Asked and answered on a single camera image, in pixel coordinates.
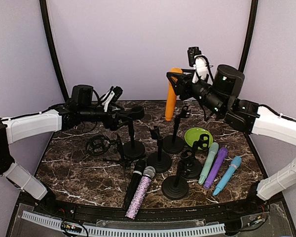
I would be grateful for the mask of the black handheld microphone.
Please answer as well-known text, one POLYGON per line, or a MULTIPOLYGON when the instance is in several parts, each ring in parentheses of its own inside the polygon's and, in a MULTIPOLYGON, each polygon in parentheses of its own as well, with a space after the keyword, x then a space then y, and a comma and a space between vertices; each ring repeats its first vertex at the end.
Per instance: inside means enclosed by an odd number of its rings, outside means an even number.
POLYGON ((145 167, 146 167, 145 160, 141 159, 136 162, 130 184, 128 185, 126 195, 123 200, 123 207, 122 207, 123 210, 127 210, 129 208, 130 203, 134 197, 134 194, 141 180, 141 177, 143 175, 143 171, 145 167))

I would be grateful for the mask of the black round-base stand mint mic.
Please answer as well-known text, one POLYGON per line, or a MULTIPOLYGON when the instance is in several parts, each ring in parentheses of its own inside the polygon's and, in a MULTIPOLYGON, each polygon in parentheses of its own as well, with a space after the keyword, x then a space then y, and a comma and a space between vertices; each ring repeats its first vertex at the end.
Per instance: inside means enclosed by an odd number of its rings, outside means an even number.
POLYGON ((176 175, 167 177, 162 183, 162 193, 171 200, 183 199, 189 191, 187 181, 182 175, 186 172, 185 164, 179 161, 176 175))

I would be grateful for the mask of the black round-base stand purple mic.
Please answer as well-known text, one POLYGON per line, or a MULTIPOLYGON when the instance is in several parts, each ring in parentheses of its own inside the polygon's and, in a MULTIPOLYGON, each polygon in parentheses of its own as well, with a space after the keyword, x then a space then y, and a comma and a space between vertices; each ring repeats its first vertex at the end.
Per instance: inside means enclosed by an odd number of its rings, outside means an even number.
POLYGON ((163 139, 163 150, 170 154, 180 153, 185 146, 184 140, 177 135, 181 119, 187 119, 191 110, 189 106, 183 106, 181 112, 175 116, 173 134, 163 139))

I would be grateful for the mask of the mint green microphone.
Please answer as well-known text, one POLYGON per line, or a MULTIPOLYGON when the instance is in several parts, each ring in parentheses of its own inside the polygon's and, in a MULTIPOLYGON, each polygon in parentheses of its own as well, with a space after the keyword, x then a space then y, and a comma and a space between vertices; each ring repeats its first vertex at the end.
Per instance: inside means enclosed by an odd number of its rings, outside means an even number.
POLYGON ((214 158, 215 158, 218 150, 219 150, 219 144, 217 142, 213 142, 212 145, 209 148, 205 164, 204 164, 203 169, 202 169, 201 174, 200 174, 200 178, 199 178, 199 181, 198 181, 199 185, 204 184, 204 182, 205 182, 205 180, 206 180, 206 178, 207 178, 207 176, 208 176, 208 174, 210 172, 210 169, 212 167, 212 163, 214 161, 214 158))

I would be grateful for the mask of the glitter purple silver-head microphone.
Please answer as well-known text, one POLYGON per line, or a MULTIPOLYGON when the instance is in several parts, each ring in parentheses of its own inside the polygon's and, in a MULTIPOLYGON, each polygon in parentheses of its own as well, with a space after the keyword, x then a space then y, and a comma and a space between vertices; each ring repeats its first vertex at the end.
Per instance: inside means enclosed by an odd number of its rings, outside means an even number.
POLYGON ((126 211, 125 217, 134 220, 138 214, 138 211, 144 201, 146 192, 150 187, 151 181, 156 174, 156 170, 153 166, 147 166, 144 169, 141 180, 138 184, 136 192, 133 196, 133 199, 129 205, 128 210, 126 211))

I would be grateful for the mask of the blue microphone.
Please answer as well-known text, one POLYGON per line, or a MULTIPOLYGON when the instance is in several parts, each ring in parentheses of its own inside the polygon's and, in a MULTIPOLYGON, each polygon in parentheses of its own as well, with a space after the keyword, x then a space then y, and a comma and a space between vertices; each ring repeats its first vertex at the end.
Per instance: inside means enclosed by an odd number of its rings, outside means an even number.
POLYGON ((215 187, 215 190, 213 192, 213 196, 217 196, 227 185, 237 168, 241 165, 242 158, 240 156, 236 156, 230 163, 227 171, 223 175, 223 177, 220 179, 218 184, 215 187))

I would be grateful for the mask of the black tripod microphone stand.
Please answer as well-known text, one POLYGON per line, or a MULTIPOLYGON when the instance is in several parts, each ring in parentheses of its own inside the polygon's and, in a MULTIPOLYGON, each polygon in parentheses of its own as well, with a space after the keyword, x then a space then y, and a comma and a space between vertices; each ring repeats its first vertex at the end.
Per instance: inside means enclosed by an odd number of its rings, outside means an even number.
POLYGON ((113 153, 118 154, 119 159, 102 158, 102 160, 104 162, 112 162, 112 163, 121 165, 121 167, 123 168, 125 189, 127 190, 128 188, 127 188, 126 168, 130 167, 131 163, 134 162, 135 160, 144 158, 146 154, 144 152, 143 155, 139 155, 135 158, 127 158, 125 153, 126 151, 125 147, 119 135, 117 135, 117 138, 113 140, 106 135, 102 135, 102 134, 95 135, 87 141, 85 145, 85 149, 89 155, 93 157, 99 157, 107 153, 112 146, 115 146, 115 148, 113 149, 113 153))

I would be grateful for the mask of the black round-base stand orange mic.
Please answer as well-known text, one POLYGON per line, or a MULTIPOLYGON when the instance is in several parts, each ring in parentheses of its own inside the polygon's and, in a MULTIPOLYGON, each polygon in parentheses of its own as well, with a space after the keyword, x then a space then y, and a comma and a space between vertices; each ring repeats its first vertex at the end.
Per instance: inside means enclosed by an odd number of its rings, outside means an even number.
POLYGON ((124 149, 124 155, 131 159, 131 160, 136 160, 145 154, 145 146, 142 142, 136 141, 135 140, 135 129, 134 129, 134 120, 141 120, 145 116, 144 108, 143 106, 134 106, 130 110, 132 112, 131 115, 131 123, 128 125, 128 133, 130 136, 130 141, 124 143, 123 149, 124 149))

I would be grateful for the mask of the black round-base stand blue mic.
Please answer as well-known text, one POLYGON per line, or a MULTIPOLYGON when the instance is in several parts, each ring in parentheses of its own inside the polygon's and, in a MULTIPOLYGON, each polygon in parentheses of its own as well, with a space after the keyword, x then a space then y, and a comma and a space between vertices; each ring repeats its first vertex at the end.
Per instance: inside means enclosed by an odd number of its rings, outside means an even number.
POLYGON ((208 134, 201 134, 199 139, 193 142, 190 150, 185 150, 181 154, 181 159, 184 163, 184 172, 182 176, 186 179, 198 179, 200 177, 202 164, 196 158, 196 151, 198 148, 209 148, 210 136, 208 134))

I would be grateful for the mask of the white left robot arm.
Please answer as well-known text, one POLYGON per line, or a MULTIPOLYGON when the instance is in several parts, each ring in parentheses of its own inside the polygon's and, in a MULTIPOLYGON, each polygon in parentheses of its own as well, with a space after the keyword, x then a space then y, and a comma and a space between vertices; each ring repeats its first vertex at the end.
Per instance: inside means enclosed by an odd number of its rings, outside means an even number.
POLYGON ((81 84, 73 87, 71 97, 64 104, 29 115, 0 118, 0 176, 41 201, 40 206, 47 214, 56 215, 60 211, 59 203, 47 196, 47 187, 12 157, 9 145, 36 135, 65 131, 82 122, 102 122, 106 129, 115 131, 130 119, 132 113, 131 109, 116 104, 121 94, 121 87, 111 87, 93 104, 94 88, 81 84))

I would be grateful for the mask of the black round-base stand front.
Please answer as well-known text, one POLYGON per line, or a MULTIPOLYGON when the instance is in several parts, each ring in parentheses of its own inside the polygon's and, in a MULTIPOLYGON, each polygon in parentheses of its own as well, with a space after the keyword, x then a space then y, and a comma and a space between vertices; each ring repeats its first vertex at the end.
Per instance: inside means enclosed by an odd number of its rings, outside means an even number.
POLYGON ((151 153, 147 158, 147 165, 152 166, 156 173, 163 173, 170 169, 172 165, 171 157, 162 151, 163 137, 160 135, 159 127, 154 126, 149 129, 151 138, 157 141, 157 152, 151 153))

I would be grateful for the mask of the orange microphone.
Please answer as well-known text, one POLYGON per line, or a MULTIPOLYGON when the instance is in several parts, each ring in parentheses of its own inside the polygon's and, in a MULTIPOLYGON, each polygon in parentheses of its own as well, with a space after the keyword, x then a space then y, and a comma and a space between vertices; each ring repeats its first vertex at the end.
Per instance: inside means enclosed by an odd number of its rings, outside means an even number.
POLYGON ((171 121, 174 109, 177 101, 177 95, 175 94, 171 83, 169 82, 168 96, 166 101, 165 120, 171 121))

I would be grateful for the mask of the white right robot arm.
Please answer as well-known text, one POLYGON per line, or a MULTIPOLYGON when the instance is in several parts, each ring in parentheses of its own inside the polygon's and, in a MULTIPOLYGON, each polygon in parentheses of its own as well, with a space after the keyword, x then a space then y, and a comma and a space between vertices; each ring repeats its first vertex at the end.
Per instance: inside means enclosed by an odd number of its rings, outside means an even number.
MULTIPOLYGON (((166 74, 174 93, 181 100, 194 98, 233 129, 246 133, 275 138, 296 146, 296 119, 281 115, 267 105, 238 98, 245 76, 229 65, 218 65, 212 84, 199 79, 194 82, 196 70, 166 74)), ((296 158, 272 176, 254 183, 242 210, 253 214, 261 201, 296 184, 296 158)))

